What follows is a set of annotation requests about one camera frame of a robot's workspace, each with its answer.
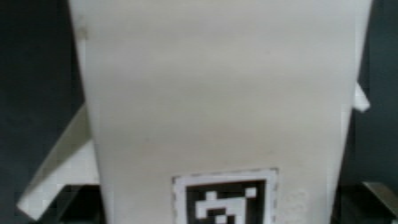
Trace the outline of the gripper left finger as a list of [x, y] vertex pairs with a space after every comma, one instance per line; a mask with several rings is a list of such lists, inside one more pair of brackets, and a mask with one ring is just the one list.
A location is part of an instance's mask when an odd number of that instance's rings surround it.
[[33, 224], [106, 224], [97, 185], [65, 185]]

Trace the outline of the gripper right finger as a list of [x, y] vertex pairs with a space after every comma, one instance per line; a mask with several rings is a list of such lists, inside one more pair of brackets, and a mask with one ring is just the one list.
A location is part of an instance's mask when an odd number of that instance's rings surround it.
[[398, 194], [383, 183], [337, 188], [332, 224], [398, 224]]

